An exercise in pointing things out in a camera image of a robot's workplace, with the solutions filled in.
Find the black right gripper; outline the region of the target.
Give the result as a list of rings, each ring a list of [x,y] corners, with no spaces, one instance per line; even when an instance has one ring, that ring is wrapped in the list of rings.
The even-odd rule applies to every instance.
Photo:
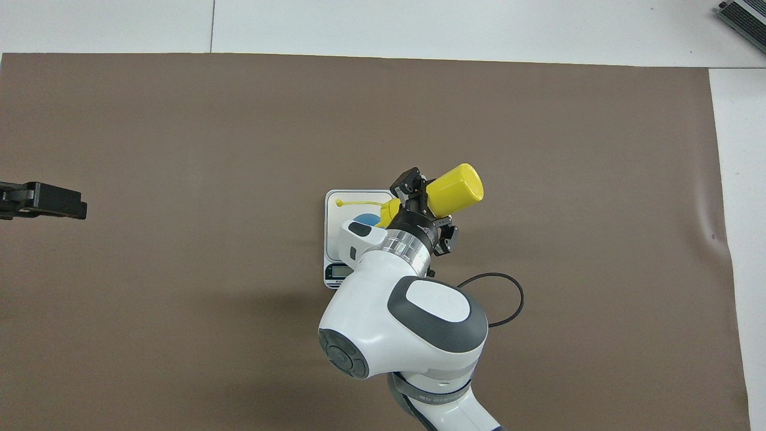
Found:
[[[426,215],[411,211],[427,211],[429,180],[418,167],[413,167],[397,177],[390,186],[390,192],[399,199],[399,212],[389,224],[390,230],[407,232],[418,238],[435,256],[451,254],[459,229],[452,223],[452,217],[446,216],[435,221]]]

